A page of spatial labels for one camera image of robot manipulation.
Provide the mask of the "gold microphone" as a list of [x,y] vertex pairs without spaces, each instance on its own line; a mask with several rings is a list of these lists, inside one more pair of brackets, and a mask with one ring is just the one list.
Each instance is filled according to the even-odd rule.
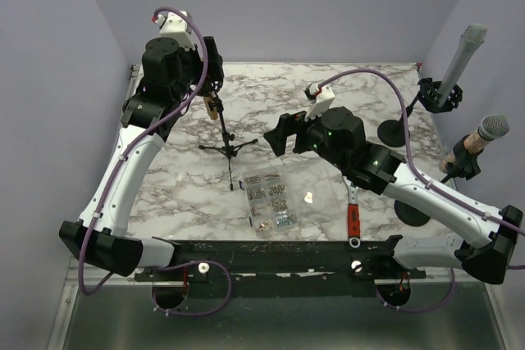
[[218,112],[217,112],[217,102],[216,98],[212,95],[204,96],[203,97],[206,111],[211,120],[217,120],[218,119]]

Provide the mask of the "black tripod microphone stand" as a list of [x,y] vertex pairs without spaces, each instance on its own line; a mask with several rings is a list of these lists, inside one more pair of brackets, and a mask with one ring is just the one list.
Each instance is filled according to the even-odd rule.
[[234,183],[233,183],[232,172],[231,172],[231,159],[233,157],[237,157],[238,152],[240,151],[241,148],[258,143],[258,139],[253,139],[245,143],[232,145],[231,143],[235,140],[235,135],[228,132],[226,129],[226,122],[225,122],[225,118],[223,115],[224,107],[222,104],[222,100],[218,97],[217,94],[215,98],[217,102],[218,120],[220,121],[220,125],[221,125],[221,137],[222,137],[223,145],[221,147],[217,147],[217,146],[204,146],[200,144],[199,149],[203,151],[206,151],[206,150],[216,151],[226,157],[227,163],[228,163],[230,191],[233,191]]

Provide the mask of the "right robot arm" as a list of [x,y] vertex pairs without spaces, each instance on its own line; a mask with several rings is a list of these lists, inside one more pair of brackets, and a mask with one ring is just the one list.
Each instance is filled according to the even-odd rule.
[[296,137],[295,153],[315,152],[359,188],[403,202],[452,230],[445,237],[399,238],[377,258],[384,276],[444,267],[464,270],[484,283],[504,282],[523,218],[519,209],[476,202],[431,177],[416,175],[402,155],[368,142],[362,120],[345,107],[312,120],[303,111],[285,113],[263,135],[278,157],[290,136]]

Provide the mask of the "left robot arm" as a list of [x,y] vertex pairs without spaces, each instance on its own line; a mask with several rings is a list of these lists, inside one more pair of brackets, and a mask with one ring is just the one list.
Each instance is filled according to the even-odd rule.
[[140,185],[178,120],[173,116],[161,124],[160,119],[181,112],[199,81],[208,91],[224,79],[214,38],[208,36],[203,42],[207,60],[175,39],[147,42],[144,75],[123,105],[116,148],[103,179],[79,219],[63,222],[59,230],[60,239],[79,262],[122,276],[149,267],[164,280],[181,273],[182,261],[171,243],[133,239],[126,233]]

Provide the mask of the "black round-base clip stand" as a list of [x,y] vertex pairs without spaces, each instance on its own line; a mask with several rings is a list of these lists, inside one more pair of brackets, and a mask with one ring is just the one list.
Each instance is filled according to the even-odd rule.
[[[441,183],[445,184],[455,178],[470,180],[480,174],[481,167],[477,159],[489,142],[490,140],[484,138],[479,130],[457,142],[440,163],[440,171],[445,174]],[[412,227],[421,227],[430,220],[429,216],[400,201],[395,201],[394,209],[397,217]]]

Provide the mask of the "grey microphone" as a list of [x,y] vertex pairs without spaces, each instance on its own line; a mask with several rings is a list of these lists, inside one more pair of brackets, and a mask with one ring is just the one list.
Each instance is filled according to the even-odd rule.
[[458,49],[438,89],[440,105],[449,97],[453,87],[458,83],[461,74],[463,74],[475,51],[485,42],[487,31],[488,29],[484,25],[471,24],[461,34]]

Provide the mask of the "small white paper scrap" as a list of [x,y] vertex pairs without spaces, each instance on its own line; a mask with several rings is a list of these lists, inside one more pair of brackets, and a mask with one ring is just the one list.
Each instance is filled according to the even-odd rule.
[[313,194],[311,192],[307,192],[306,195],[304,196],[304,201],[308,204],[312,204],[313,203]]

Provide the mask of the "clear plastic screw box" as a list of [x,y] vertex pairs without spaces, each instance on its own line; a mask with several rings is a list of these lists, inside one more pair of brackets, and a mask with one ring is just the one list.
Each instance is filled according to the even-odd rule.
[[299,226],[299,213],[283,166],[246,171],[240,188],[247,198],[250,227],[259,238]]

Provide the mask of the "red-handled adjustable wrench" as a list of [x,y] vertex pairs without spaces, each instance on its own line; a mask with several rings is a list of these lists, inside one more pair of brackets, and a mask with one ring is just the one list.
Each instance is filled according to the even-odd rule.
[[358,207],[358,187],[346,181],[348,202],[347,202],[347,231],[349,245],[352,248],[359,248],[361,244],[360,216]]

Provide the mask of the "black front mounting rail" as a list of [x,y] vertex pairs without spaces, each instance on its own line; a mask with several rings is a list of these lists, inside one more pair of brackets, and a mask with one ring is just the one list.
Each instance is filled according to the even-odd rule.
[[169,270],[146,268],[135,280],[162,297],[372,297],[376,282],[398,284],[425,273],[393,257],[399,237],[365,241],[176,241]]

